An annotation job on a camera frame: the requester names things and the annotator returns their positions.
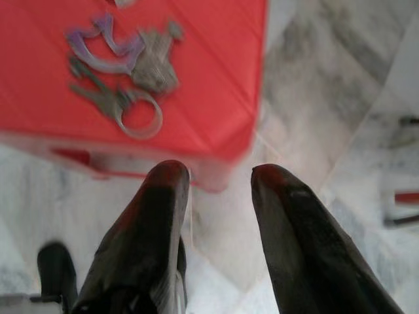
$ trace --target marble floor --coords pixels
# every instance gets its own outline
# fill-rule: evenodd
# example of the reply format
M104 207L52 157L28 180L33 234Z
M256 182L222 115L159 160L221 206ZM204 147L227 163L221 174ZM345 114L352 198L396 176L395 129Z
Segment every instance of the marble floor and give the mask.
M188 314L278 313L250 195L251 169L264 163L307 182L405 313L419 313L419 229L382 224L388 192L419 180L416 136L397 123L419 111L417 2L271 0L253 148L225 191L190 194ZM0 147L0 293L39 290L36 254L51 239L69 247L81 286L139 185Z

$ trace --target red stool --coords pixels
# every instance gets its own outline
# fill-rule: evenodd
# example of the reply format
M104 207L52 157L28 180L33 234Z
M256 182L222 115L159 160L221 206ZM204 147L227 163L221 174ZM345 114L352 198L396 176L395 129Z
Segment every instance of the red stool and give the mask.
M137 0L117 9L106 0L0 1L2 60L0 141L95 177L142 176L133 160L182 161L208 190L227 185L247 152L257 117L263 58L265 0ZM172 49L180 87L158 97L164 122L157 136L138 141L73 94L65 32L91 27L91 18L110 12L116 39L138 28L163 30L168 20L185 32ZM104 56L102 40L89 43ZM124 75L101 75L112 86L129 86ZM151 119L135 105L128 125Z

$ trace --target black object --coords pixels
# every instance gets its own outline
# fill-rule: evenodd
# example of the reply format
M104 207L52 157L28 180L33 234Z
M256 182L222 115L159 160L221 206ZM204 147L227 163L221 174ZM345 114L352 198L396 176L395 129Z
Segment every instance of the black object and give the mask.
M70 313L77 299L77 278L66 247L59 242L45 245L38 253L38 270L41 296L31 301L56 302L62 304L65 314Z
M281 314L402 313L308 186L263 165L254 168L251 187Z
M73 313L174 314L185 307L178 300L186 300L180 231L188 191L189 172L179 162L149 172L102 239Z

